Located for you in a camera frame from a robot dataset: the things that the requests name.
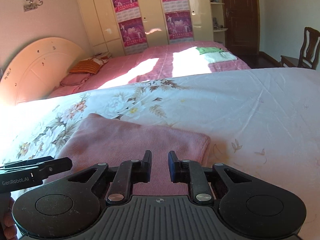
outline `green cloth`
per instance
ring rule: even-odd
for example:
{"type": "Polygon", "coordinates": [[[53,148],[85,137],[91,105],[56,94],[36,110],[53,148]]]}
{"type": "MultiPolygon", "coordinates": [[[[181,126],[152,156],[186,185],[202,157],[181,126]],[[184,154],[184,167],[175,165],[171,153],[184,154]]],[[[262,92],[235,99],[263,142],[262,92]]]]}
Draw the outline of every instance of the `green cloth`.
{"type": "Polygon", "coordinates": [[[204,53],[210,53],[210,52],[224,52],[223,49],[219,49],[217,47],[207,47],[207,48],[196,48],[200,55],[204,53]]]}

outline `baseboard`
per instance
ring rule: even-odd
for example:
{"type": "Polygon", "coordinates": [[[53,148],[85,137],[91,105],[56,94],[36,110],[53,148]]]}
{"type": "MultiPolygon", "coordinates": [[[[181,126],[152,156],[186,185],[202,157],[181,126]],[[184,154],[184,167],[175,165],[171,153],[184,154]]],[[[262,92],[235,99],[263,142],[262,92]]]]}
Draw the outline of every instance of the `baseboard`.
{"type": "Polygon", "coordinates": [[[267,53],[265,53],[263,51],[259,51],[259,56],[261,56],[264,59],[266,59],[267,61],[271,62],[273,65],[276,65],[277,67],[281,67],[280,63],[277,60],[275,60],[273,57],[268,55],[267,53]]]}

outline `white wall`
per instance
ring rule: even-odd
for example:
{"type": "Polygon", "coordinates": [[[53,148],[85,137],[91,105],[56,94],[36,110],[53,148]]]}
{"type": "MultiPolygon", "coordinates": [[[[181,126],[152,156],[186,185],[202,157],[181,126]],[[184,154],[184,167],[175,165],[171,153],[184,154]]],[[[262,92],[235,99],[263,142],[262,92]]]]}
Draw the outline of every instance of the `white wall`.
{"type": "Polygon", "coordinates": [[[38,9],[23,12],[25,0],[0,0],[0,68],[26,45],[45,37],[65,38],[93,53],[77,0],[43,1],[38,9]]]}
{"type": "Polygon", "coordinates": [[[305,27],[320,30],[320,0],[260,0],[260,13],[260,51],[278,61],[299,57],[305,27]]]}

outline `finger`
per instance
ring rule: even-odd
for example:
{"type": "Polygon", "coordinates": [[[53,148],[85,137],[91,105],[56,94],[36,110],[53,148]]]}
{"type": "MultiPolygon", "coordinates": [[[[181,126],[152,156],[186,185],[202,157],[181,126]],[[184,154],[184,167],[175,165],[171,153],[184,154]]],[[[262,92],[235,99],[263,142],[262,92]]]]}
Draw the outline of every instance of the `finger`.
{"type": "Polygon", "coordinates": [[[11,197],[11,198],[10,198],[10,202],[9,202],[9,208],[10,208],[10,209],[12,209],[13,204],[14,204],[14,199],[11,197]]]}
{"type": "Polygon", "coordinates": [[[12,227],[15,223],[12,217],[11,210],[4,214],[3,216],[3,223],[6,227],[12,227]]]}
{"type": "Polygon", "coordinates": [[[14,238],[17,236],[17,228],[16,226],[8,227],[4,229],[4,235],[7,239],[14,238]]]}

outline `chair seat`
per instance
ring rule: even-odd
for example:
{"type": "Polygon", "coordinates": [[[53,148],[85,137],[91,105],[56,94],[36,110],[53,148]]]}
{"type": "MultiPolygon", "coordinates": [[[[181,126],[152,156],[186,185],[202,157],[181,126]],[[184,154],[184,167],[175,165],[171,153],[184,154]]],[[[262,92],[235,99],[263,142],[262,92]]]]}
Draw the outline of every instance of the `chair seat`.
{"type": "Polygon", "coordinates": [[[304,62],[302,62],[302,66],[299,66],[299,59],[295,57],[281,56],[281,62],[286,64],[288,67],[303,67],[311,69],[311,67],[304,62]]]}

